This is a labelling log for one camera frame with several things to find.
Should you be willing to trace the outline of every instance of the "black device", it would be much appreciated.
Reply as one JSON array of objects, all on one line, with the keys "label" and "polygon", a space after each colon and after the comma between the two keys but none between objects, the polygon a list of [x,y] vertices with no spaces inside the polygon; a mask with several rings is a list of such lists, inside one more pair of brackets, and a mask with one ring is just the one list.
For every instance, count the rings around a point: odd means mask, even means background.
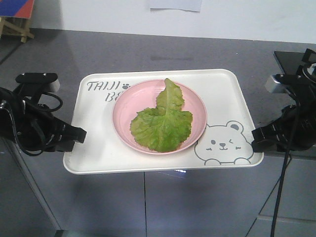
[{"label": "black device", "polygon": [[[59,87],[55,73],[23,73],[13,90],[0,87],[0,136],[15,142],[20,149],[37,156],[42,152],[71,152],[75,142],[83,143],[86,131],[56,118],[52,112],[62,100],[51,92]],[[42,95],[58,100],[53,109],[39,104]]]},{"label": "black device", "polygon": [[[275,52],[284,74],[270,76],[266,89],[271,93],[287,93],[295,105],[282,109],[281,117],[252,131],[254,152],[285,152],[309,149],[316,143],[316,53]],[[291,143],[290,135],[295,125]]]}]

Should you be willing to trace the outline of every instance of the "white tray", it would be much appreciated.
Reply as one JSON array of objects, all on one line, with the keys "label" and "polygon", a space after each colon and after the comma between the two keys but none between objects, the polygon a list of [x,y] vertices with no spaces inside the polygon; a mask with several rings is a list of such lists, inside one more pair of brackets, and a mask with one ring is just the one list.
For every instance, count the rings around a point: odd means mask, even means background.
[{"label": "white tray", "polygon": [[[165,78],[201,97],[208,125],[198,142],[184,151],[143,154],[117,136],[112,109],[129,86]],[[76,143],[71,153],[64,154],[64,166],[74,174],[251,167],[263,159],[263,153],[253,153],[250,145],[255,127],[238,80],[223,69],[88,75],[80,83],[72,125],[87,131],[84,143]]]}]

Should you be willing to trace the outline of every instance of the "paper on wall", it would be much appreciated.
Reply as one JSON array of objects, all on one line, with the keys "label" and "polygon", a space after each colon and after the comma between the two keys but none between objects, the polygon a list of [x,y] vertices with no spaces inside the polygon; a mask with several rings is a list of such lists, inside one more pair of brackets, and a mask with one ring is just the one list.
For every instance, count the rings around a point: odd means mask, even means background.
[{"label": "paper on wall", "polygon": [[150,0],[151,9],[201,10],[202,0]]}]

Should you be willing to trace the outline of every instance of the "green lettuce leaf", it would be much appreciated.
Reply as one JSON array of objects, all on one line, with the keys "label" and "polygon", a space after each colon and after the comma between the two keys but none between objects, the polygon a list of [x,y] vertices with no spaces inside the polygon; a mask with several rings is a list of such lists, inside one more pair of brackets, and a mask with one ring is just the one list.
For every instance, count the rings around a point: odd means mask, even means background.
[{"label": "green lettuce leaf", "polygon": [[157,106],[137,112],[130,131],[138,144],[158,152],[171,152],[190,135],[193,117],[189,111],[181,111],[184,100],[180,87],[168,78],[164,83],[166,88],[156,98]]}]

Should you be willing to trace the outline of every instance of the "bear cartoon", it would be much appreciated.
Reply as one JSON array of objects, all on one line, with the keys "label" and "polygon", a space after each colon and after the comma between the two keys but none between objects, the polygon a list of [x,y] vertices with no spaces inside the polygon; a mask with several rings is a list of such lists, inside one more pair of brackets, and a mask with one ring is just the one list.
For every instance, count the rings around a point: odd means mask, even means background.
[{"label": "bear cartoon", "polygon": [[242,124],[234,120],[226,125],[207,125],[194,147],[195,154],[204,165],[250,164],[253,149],[242,132]]}]

